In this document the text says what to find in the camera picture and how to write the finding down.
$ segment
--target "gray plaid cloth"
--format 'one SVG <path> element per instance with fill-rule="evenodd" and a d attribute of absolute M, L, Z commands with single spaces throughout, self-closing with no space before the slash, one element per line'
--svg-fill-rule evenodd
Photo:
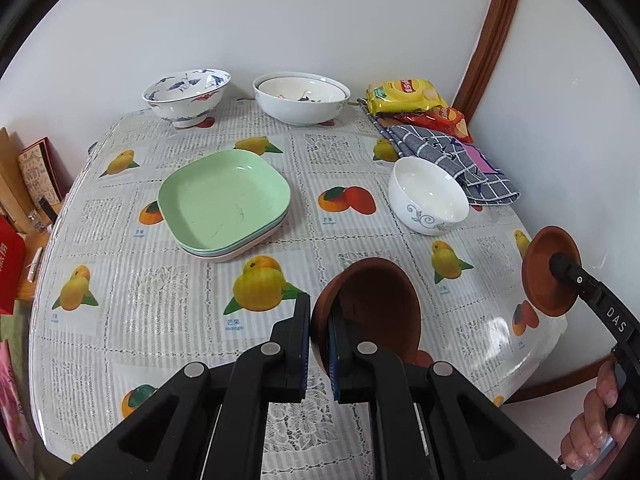
<path fill-rule="evenodd" d="M 358 99 L 358 102 L 380 135 L 391 142 L 399 156 L 419 156 L 440 166 L 462 186 L 471 205 L 507 205 L 520 196 L 504 173 L 477 148 L 472 149 L 476 150 L 477 156 L 482 157 L 491 171 L 480 171 L 469 157 L 465 145 L 455 137 L 408 124 L 385 127 L 369 113 L 364 99 Z"/>

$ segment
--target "metal rivet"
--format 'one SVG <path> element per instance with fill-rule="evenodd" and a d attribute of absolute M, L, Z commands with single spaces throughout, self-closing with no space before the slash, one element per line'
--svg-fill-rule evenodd
<path fill-rule="evenodd" d="M 363 341 L 358 345 L 358 352 L 364 355 L 375 354 L 377 351 L 378 351 L 378 347 L 376 346 L 375 343 L 372 343 L 371 341 Z"/>
<path fill-rule="evenodd" d="M 187 377 L 200 377 L 204 373 L 202 363 L 189 363 L 184 367 L 184 374 Z"/>
<path fill-rule="evenodd" d="M 438 361 L 433 365 L 433 371 L 436 375 L 440 375 L 442 377 L 446 377 L 453 373 L 453 366 L 444 361 Z"/>
<path fill-rule="evenodd" d="M 260 347 L 260 352 L 265 355 L 276 355 L 280 351 L 280 345 L 269 341 Z"/>

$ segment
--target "human hand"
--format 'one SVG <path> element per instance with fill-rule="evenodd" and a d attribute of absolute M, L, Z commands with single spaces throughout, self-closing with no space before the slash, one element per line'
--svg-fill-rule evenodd
<path fill-rule="evenodd" d="M 618 400 L 618 386 L 613 366 L 613 362 L 607 361 L 600 367 L 595 390 L 591 390 L 584 397 L 584 412 L 574 419 L 569 433 L 560 444 L 564 463 L 571 469 L 580 469 L 583 465 L 596 462 L 600 448 L 609 435 L 613 437 L 616 447 L 584 480 L 597 480 L 604 475 L 629 438 L 637 421 L 635 417 L 620 414 L 613 421 L 611 428 L 607 427 L 605 412 Z"/>

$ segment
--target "small white bowl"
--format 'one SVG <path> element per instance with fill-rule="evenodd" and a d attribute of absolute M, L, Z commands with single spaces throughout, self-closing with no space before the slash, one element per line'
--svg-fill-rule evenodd
<path fill-rule="evenodd" d="M 267 115 L 294 126 L 335 119 L 351 97 L 342 83 L 305 72 L 273 72 L 254 81 L 258 106 Z"/>
<path fill-rule="evenodd" d="M 405 156 L 394 164 L 388 197 L 402 223 L 425 235 L 447 233 L 469 214 L 469 202 L 456 179 L 417 156 Z"/>
<path fill-rule="evenodd" d="M 167 75 L 142 94 L 154 113 L 177 128 L 201 123 L 222 99 L 231 76 L 223 70 L 201 68 Z"/>

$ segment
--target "stack of plates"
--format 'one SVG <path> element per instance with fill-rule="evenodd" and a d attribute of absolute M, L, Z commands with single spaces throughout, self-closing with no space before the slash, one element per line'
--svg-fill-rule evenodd
<path fill-rule="evenodd" d="M 289 210 L 286 180 L 252 152 L 205 156 L 172 173 L 158 205 L 181 248 L 223 262 L 271 236 Z"/>

